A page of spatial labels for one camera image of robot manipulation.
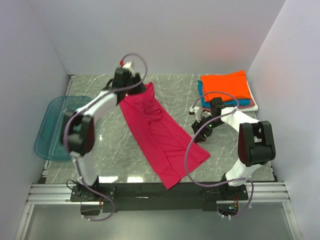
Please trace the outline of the pink t-shirt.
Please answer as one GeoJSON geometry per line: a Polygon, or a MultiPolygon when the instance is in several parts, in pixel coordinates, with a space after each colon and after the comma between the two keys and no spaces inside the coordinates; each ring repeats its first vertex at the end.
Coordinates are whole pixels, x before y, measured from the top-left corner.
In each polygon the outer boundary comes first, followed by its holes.
{"type": "Polygon", "coordinates": [[[194,171],[210,153],[198,144],[169,115],[155,97],[153,83],[146,91],[128,95],[121,101],[124,119],[152,170],[166,189],[194,171]]]}

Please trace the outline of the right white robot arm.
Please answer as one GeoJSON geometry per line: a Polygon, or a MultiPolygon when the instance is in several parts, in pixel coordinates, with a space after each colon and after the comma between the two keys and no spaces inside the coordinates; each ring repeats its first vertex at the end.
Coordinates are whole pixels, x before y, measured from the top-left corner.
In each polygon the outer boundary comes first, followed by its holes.
{"type": "Polygon", "coordinates": [[[191,125],[194,142],[202,143],[213,133],[213,129],[223,124],[232,127],[238,133],[238,159],[232,168],[222,176],[218,194],[222,200],[233,200],[245,190],[246,180],[258,168],[276,157],[276,148],[272,125],[269,121],[259,121],[249,117],[238,109],[237,104],[225,104],[222,98],[209,101],[207,116],[202,108],[195,105],[189,109],[189,115],[195,116],[191,125]]]}

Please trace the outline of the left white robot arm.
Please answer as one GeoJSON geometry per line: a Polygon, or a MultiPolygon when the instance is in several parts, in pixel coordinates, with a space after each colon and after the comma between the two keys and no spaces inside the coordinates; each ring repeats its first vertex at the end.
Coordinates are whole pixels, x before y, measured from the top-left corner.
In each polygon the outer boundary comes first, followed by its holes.
{"type": "Polygon", "coordinates": [[[116,68],[114,77],[89,103],[75,111],[64,112],[61,143],[70,155],[77,174],[75,195],[94,201],[100,193],[99,176],[92,165],[91,151],[95,145],[95,124],[108,111],[115,108],[127,95],[143,93],[146,88],[133,63],[122,63],[116,68]]]}

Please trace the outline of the folded blue t-shirt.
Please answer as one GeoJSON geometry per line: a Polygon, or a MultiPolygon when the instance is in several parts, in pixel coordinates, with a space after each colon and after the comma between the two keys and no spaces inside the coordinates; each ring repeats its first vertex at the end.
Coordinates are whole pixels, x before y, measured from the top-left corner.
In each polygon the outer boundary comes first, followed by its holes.
{"type": "MultiPolygon", "coordinates": [[[[197,81],[197,90],[198,90],[199,95],[201,96],[201,99],[200,99],[201,106],[203,108],[210,108],[209,102],[205,101],[205,98],[202,96],[203,95],[203,83],[201,80],[197,81]]],[[[238,99],[238,102],[239,102],[240,107],[245,107],[245,108],[251,104],[250,99],[238,99]]],[[[236,104],[236,102],[234,100],[225,101],[224,103],[226,105],[235,105],[236,104]]]]}

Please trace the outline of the folded orange t-shirt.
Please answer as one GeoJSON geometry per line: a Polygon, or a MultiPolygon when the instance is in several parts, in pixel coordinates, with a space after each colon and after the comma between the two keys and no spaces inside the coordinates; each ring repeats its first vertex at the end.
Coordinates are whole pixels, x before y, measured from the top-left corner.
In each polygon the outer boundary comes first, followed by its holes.
{"type": "Polygon", "coordinates": [[[251,100],[251,94],[247,84],[246,73],[244,70],[225,75],[202,75],[202,91],[224,92],[238,100],[251,100]]]}

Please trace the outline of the folded mauve t-shirt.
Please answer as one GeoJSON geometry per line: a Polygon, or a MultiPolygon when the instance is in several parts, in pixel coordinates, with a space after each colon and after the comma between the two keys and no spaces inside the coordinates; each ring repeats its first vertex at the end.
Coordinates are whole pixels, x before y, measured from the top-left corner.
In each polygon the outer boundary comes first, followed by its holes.
{"type": "MultiPolygon", "coordinates": [[[[211,106],[209,104],[209,102],[205,101],[205,98],[202,97],[201,98],[201,106],[204,109],[211,109],[211,106]]],[[[256,105],[256,102],[253,99],[239,99],[239,109],[242,112],[256,112],[258,111],[258,106],[256,105]]]]}

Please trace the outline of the folded white t-shirt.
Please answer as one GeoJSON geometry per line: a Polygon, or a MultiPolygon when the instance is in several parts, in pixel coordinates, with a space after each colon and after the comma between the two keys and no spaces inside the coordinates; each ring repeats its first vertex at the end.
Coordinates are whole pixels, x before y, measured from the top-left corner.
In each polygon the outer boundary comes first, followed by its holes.
{"type": "Polygon", "coordinates": [[[238,99],[250,99],[250,105],[248,107],[239,106],[238,109],[242,112],[256,112],[259,109],[258,104],[256,103],[256,100],[253,96],[253,93],[251,91],[251,88],[250,88],[248,81],[246,82],[246,85],[247,85],[248,92],[250,94],[250,98],[240,97],[240,98],[237,98],[237,100],[238,99]]]}

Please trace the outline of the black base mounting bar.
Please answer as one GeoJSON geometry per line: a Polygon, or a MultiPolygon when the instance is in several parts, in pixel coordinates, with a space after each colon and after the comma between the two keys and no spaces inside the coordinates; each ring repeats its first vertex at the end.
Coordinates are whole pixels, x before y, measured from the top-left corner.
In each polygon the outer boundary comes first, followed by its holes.
{"type": "Polygon", "coordinates": [[[245,185],[201,187],[180,182],[167,190],[162,183],[100,183],[98,191],[111,198],[116,211],[202,210],[216,212],[219,201],[249,199],[245,185]]]}

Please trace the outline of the teal transparent plastic bin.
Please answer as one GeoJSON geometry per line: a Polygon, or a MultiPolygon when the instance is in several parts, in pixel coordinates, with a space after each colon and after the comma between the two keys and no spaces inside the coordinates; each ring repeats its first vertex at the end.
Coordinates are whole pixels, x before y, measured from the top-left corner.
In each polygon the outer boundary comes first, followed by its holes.
{"type": "Polygon", "coordinates": [[[65,110],[75,111],[89,103],[88,96],[59,96],[52,100],[44,114],[35,143],[34,152],[44,160],[53,162],[68,162],[70,155],[60,142],[65,110]]]}

